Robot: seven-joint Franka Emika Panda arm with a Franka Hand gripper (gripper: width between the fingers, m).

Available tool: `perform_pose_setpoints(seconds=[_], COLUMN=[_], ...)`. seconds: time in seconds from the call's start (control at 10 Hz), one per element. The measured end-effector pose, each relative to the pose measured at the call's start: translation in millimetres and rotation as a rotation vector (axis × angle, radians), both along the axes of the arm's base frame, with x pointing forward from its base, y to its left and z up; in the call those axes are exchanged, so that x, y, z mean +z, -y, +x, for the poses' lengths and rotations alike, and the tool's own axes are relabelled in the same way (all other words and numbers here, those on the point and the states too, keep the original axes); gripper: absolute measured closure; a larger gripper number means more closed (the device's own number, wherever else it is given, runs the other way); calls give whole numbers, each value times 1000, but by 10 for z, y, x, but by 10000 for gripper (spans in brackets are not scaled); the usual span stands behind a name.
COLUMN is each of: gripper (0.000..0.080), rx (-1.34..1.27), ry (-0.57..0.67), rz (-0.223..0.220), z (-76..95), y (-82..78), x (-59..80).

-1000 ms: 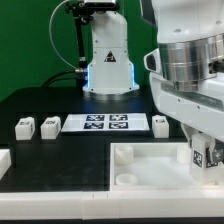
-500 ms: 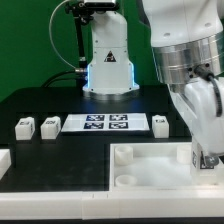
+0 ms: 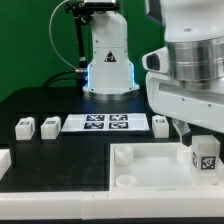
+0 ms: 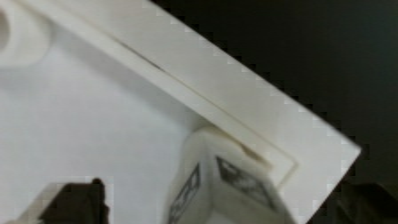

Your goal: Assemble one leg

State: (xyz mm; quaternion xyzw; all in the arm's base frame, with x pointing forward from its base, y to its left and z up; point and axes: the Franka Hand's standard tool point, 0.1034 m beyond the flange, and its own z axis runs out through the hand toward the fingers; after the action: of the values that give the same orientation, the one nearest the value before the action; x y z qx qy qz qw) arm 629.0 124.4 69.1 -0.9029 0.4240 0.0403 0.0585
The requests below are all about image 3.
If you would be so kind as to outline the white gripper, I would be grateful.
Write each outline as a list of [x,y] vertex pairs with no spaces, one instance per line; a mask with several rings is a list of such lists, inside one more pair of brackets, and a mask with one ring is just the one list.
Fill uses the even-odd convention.
[[224,94],[211,91],[188,91],[180,83],[157,72],[146,75],[146,91],[151,109],[173,118],[179,140],[191,145],[188,123],[224,133]]

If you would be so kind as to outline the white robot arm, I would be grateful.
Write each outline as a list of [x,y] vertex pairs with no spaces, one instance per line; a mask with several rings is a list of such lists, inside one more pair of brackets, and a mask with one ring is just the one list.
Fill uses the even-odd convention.
[[84,0],[93,11],[84,91],[144,86],[159,115],[224,133],[224,0]]

